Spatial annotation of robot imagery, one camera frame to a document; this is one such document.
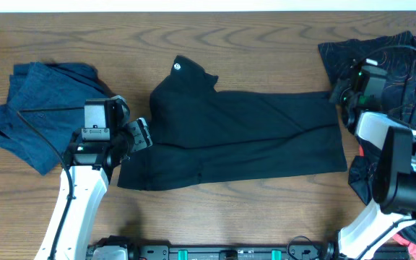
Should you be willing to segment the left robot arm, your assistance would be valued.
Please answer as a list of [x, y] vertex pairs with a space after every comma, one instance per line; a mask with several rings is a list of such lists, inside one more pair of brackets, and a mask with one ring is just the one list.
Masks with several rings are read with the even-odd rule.
[[84, 126], [77, 129], [62, 156], [60, 189], [37, 259], [130, 259], [128, 239], [110, 236], [90, 245], [99, 205], [114, 168], [152, 146], [143, 118], [130, 121], [121, 96], [90, 99]]

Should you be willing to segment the plain black t-shirt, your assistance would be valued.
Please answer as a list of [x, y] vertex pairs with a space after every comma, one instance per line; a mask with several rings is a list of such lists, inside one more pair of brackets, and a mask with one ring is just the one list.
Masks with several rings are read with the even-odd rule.
[[164, 191], [201, 183], [344, 172], [327, 92], [216, 91], [184, 56], [149, 97], [152, 146], [121, 165], [118, 186]]

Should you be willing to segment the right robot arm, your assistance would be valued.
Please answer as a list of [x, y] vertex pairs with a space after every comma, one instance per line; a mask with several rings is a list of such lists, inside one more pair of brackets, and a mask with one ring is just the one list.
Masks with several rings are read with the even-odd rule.
[[328, 244], [323, 259], [372, 259], [395, 233], [416, 223], [416, 129], [383, 113], [386, 70], [369, 58], [352, 70], [337, 81], [330, 101], [341, 106], [344, 126], [381, 154], [370, 202]]

